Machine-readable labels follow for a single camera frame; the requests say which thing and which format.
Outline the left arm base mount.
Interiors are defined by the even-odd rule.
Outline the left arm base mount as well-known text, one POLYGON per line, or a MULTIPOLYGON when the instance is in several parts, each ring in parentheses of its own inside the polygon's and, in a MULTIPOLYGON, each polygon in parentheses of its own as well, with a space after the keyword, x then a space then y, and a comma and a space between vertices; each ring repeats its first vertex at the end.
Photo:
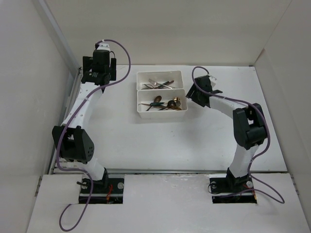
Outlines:
MULTIPOLYGON (((109 174, 107 184, 94 181, 89 204, 123 204, 124 175, 109 174)), ((91 188, 90 180, 83 178, 77 182, 80 186, 79 204, 86 204, 91 188)))

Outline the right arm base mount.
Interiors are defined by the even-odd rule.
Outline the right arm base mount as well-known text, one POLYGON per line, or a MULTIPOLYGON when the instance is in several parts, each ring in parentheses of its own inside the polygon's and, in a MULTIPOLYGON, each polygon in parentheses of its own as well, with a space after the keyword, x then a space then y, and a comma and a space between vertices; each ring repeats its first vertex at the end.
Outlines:
POLYGON ((257 204, 257 198, 252 179, 234 183, 234 180, 225 175, 213 175, 209 177, 208 191, 212 195, 213 204, 257 204))

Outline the copper thin utensil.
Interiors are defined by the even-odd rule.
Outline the copper thin utensil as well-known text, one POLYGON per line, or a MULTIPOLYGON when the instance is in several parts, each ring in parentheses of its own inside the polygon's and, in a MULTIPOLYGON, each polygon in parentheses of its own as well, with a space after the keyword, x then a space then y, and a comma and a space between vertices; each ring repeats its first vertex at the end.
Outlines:
POLYGON ((151 79, 149 79, 148 81, 154 88, 157 88, 157 89, 161 89, 161 88, 173 89, 173 87, 170 86, 170 84, 172 84, 172 81, 166 81, 164 83, 159 83, 151 79))

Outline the white plastic bin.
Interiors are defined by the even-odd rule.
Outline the white plastic bin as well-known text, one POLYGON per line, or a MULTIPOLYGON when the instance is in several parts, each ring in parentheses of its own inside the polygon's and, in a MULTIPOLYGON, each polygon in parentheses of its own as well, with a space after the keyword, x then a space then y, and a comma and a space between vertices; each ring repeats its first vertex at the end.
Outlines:
POLYGON ((137 112, 142 119, 183 117, 187 110, 184 89, 151 89, 137 92, 137 112))
POLYGON ((177 89, 184 88, 182 72, 179 70, 173 71, 154 71, 154 72, 138 72, 137 73, 137 90, 146 88, 145 84, 151 84, 149 79, 152 79, 158 83, 165 83, 173 81, 170 85, 177 89))

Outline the small gold spoon green handle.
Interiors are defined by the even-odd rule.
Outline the small gold spoon green handle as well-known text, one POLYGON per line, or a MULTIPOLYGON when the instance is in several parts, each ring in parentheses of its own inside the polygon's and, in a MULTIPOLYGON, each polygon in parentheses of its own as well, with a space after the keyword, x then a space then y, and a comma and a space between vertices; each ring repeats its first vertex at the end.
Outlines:
POLYGON ((179 108, 179 107, 175 107, 175 108, 172 108, 173 110, 176 110, 176 111, 182 111, 182 109, 181 108, 179 108))

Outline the silver spoon copper handle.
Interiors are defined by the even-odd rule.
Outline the silver spoon copper handle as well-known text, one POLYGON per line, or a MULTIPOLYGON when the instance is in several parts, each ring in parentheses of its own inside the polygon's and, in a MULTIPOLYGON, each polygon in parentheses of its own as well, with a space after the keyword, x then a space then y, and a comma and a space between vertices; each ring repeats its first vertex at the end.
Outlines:
POLYGON ((181 103, 179 101, 170 100, 168 101, 166 106, 159 106, 161 110, 176 110, 181 111, 180 108, 181 103))

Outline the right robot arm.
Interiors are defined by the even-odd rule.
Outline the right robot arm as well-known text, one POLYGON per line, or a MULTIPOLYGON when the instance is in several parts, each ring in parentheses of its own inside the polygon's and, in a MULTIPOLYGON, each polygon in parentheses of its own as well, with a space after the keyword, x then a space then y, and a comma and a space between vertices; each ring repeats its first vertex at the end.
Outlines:
POLYGON ((241 103, 217 97, 220 90, 213 90, 209 75, 194 79, 186 97, 202 107, 218 110, 233 120, 234 139, 237 143, 234 159, 224 178, 211 178, 212 193, 236 193, 251 182, 248 167, 252 157, 268 137, 263 110, 258 103, 241 103))

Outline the gold fork green handle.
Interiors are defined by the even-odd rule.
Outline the gold fork green handle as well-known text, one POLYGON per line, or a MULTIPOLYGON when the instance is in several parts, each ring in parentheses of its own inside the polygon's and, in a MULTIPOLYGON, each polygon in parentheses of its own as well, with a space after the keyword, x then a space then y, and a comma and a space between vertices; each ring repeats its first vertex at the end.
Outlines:
POLYGON ((155 87, 155 89, 162 89, 162 88, 172 89, 170 84, 171 84, 171 82, 167 81, 167 82, 160 84, 159 86, 155 87))

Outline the black handled fork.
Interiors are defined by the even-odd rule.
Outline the black handled fork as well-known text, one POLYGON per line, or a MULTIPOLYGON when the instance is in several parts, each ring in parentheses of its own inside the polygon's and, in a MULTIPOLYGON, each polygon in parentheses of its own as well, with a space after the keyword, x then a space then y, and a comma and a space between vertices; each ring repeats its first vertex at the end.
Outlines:
POLYGON ((150 83, 144 83, 142 86, 145 89, 157 89, 158 88, 158 86, 154 86, 154 85, 152 85, 150 83))

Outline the silver fork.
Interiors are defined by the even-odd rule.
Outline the silver fork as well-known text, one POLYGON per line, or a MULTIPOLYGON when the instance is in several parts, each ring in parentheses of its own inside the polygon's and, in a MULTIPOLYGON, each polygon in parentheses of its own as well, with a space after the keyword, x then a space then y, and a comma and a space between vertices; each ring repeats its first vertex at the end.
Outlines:
POLYGON ((151 90, 151 89, 164 89, 165 87, 162 85, 158 85, 158 86, 153 86, 150 83, 144 83, 141 86, 141 90, 151 90))

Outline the black measuring spoon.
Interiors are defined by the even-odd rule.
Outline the black measuring spoon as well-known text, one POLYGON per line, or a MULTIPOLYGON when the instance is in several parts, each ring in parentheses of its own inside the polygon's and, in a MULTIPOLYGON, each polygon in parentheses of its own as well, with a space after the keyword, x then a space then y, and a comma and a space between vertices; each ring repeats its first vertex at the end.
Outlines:
POLYGON ((167 108, 175 108, 176 107, 176 102, 174 101, 174 100, 170 100, 170 101, 168 101, 168 103, 167 103, 167 106, 166 106, 167 108))

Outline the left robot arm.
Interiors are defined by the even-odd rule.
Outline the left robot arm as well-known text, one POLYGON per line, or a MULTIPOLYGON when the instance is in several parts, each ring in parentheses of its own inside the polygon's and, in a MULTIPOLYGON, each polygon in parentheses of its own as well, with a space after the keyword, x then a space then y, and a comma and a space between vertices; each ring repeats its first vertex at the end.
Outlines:
POLYGON ((92 111, 104 92, 104 86, 116 79, 116 59, 110 49, 96 49, 83 57, 80 89, 68 116, 52 130, 57 158, 69 164, 69 171, 85 171, 97 192, 108 189, 108 173, 94 157, 95 146, 86 132, 92 111))

